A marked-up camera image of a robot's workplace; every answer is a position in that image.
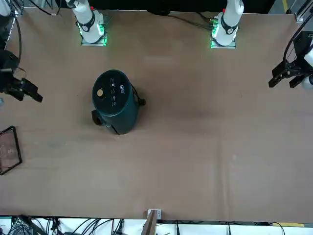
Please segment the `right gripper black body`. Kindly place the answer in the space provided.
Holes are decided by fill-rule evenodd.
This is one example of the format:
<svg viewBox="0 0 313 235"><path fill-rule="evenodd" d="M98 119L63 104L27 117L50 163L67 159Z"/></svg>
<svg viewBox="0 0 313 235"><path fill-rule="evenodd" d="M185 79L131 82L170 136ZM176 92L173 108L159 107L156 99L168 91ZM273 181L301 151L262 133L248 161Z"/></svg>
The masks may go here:
<svg viewBox="0 0 313 235"><path fill-rule="evenodd" d="M19 85L20 80L14 76L18 67L18 58L10 51L0 50L0 92L6 94L6 88L10 84Z"/></svg>

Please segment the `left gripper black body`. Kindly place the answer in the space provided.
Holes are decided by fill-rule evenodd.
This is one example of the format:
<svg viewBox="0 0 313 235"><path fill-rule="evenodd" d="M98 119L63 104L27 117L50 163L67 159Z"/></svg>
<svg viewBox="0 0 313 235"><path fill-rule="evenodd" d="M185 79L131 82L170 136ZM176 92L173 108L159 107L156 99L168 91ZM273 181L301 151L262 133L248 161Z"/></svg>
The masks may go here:
<svg viewBox="0 0 313 235"><path fill-rule="evenodd" d="M313 32L303 30L293 40L295 58L289 62L285 60L285 76L292 76L300 73L311 74L313 72Z"/></svg>

